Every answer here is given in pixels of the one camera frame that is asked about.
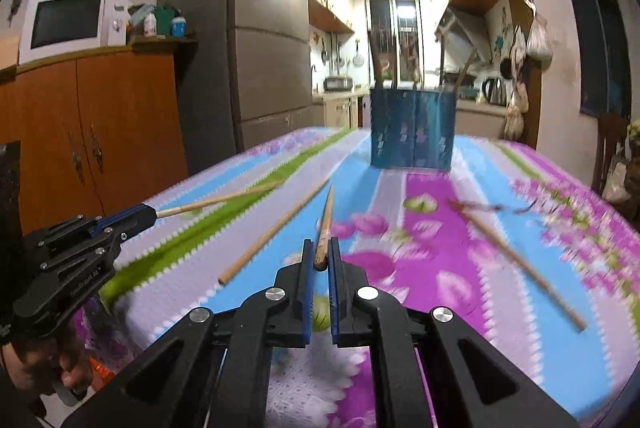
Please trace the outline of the person left hand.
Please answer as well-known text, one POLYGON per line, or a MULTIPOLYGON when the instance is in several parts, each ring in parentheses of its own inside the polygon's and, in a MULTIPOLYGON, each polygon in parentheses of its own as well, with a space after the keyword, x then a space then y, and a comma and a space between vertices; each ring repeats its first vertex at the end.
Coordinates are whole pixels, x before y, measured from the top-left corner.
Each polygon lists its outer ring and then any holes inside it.
POLYGON ((93 379, 84 344, 73 328, 52 338, 17 340, 1 348, 1 364, 26 402, 54 393, 54 383, 82 396, 93 379))

